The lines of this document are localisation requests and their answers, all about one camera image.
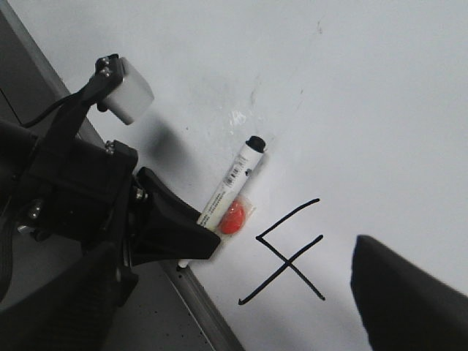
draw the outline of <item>marker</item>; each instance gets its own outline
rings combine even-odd
[[[218,185],[213,196],[197,220],[197,224],[216,232],[219,222],[230,204],[237,197],[249,179],[265,152],[265,141],[261,137],[252,136],[242,146],[229,171]],[[179,260],[177,266],[185,268],[191,260]]]

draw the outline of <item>gray floor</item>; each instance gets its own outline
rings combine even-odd
[[[0,118],[28,121],[58,97],[1,12],[0,33]],[[36,132],[42,134],[47,125],[45,122]],[[49,282],[79,254],[77,243],[67,239],[52,237],[36,243],[27,234],[17,235],[12,286],[0,309]],[[117,311],[103,350],[212,350],[161,266],[150,263],[136,267],[135,272],[140,282]]]

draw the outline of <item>red object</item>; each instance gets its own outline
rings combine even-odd
[[[235,234],[238,232],[246,220],[244,206],[238,200],[234,200],[231,206],[222,217],[219,223],[219,229],[224,234]]]

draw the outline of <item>drawn symbol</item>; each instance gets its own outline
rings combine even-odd
[[[296,213],[298,213],[300,210],[314,204],[314,203],[318,203],[320,201],[320,199],[314,199],[314,200],[311,200],[307,203],[304,203],[303,205],[300,205],[299,207],[297,207],[296,209],[292,210],[291,212],[289,212],[286,216],[284,216],[283,218],[281,218],[277,223],[273,224],[271,227],[269,227],[265,232],[263,232],[262,234],[260,234],[259,236],[256,237],[256,239],[262,243],[263,245],[265,245],[266,247],[268,247],[276,256],[278,256],[279,258],[281,258],[283,261],[284,261],[284,264],[278,268],[276,270],[276,272],[274,272],[273,274],[271,274],[257,289],[255,289],[249,296],[247,296],[245,299],[239,299],[239,305],[244,305],[246,304],[247,302],[249,302],[251,299],[253,299],[260,291],[262,291],[263,289],[265,289],[276,277],[278,277],[283,271],[286,270],[286,268],[291,268],[294,272],[297,273],[297,275],[302,279],[304,280],[304,282],[314,291],[314,293],[321,299],[321,300],[325,300],[325,296],[323,296],[320,291],[307,279],[306,276],[304,276],[302,274],[301,271],[298,270],[298,268],[293,265],[293,262],[299,257],[301,256],[304,252],[306,252],[307,250],[309,250],[311,247],[313,247],[313,245],[315,245],[316,243],[318,243],[319,241],[321,241],[323,239],[323,235],[319,235],[317,236],[311,243],[305,245],[305,247],[303,247],[302,249],[300,249],[299,251],[297,251],[293,256],[291,256],[291,258],[287,259],[285,256],[283,256],[278,250],[276,250],[270,243],[268,243],[263,237],[265,235],[267,235],[269,232],[271,232],[272,230],[274,230],[276,227],[278,227],[281,223],[285,222],[286,220],[288,220],[290,217],[294,216]]]

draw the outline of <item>black cable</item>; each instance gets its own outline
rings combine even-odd
[[[60,100],[55,101],[51,106],[47,107],[44,112],[42,112],[40,115],[38,115],[35,119],[32,121],[22,123],[21,126],[25,128],[31,128],[32,126],[35,126],[39,122],[43,121],[44,118],[46,118],[49,114],[51,114],[56,108],[62,106],[65,102],[69,101],[71,98],[74,97],[75,94],[70,94],[66,97],[62,97]]]

